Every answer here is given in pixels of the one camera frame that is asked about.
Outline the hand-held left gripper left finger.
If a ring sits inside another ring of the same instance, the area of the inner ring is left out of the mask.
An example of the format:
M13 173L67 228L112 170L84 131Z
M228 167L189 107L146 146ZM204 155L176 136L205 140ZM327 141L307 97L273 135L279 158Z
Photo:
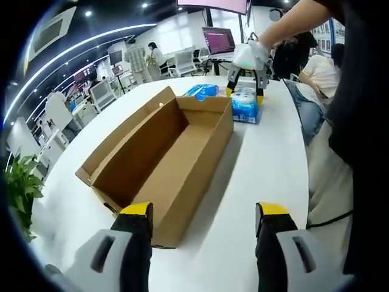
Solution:
M148 291L152 237L153 204L131 204L77 250L65 273L44 270L61 291Z

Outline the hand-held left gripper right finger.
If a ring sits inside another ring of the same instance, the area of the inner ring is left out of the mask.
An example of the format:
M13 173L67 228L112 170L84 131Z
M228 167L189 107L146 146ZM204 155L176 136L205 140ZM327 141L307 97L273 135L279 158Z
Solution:
M258 291L350 291L353 275L343 274L327 249L298 229L289 211L256 203Z

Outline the person's right hand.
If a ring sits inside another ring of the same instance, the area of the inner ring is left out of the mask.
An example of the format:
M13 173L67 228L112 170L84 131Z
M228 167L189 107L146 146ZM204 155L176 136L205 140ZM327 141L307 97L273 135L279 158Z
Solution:
M270 57L269 50L259 41L249 40L248 45L250 46L253 55L257 60L262 63L267 63Z

